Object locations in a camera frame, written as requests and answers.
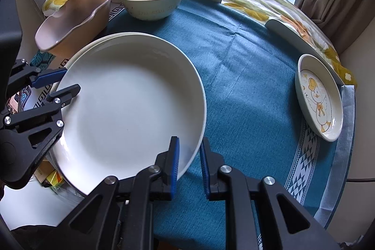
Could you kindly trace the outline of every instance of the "cartoon duck plate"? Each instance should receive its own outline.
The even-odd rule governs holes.
[[[335,141],[342,129],[341,96],[332,75],[316,57],[304,54],[298,61],[296,93],[311,129],[326,141]]]

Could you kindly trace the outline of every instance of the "black cable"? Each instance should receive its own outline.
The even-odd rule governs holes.
[[[347,183],[375,183],[375,178],[347,179]]]

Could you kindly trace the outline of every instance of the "brown oval dish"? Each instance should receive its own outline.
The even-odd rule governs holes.
[[[39,50],[71,58],[108,24],[111,0],[67,0],[35,34]]]

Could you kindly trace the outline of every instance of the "silver screw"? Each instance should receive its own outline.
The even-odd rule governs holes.
[[[4,118],[4,123],[5,123],[6,125],[9,125],[9,124],[11,123],[11,121],[12,121],[12,119],[11,119],[9,116],[6,116],[6,117]]]
[[[104,179],[104,182],[106,184],[114,184],[116,182],[115,176],[108,176],[106,179]]]
[[[263,178],[263,181],[265,184],[272,186],[275,183],[275,178],[273,178],[272,176],[267,176]]]
[[[222,171],[223,173],[230,173],[232,171],[232,168],[228,165],[222,165],[220,167],[220,171]]]
[[[149,171],[151,173],[158,173],[160,171],[160,168],[157,165],[151,165],[149,166]]]

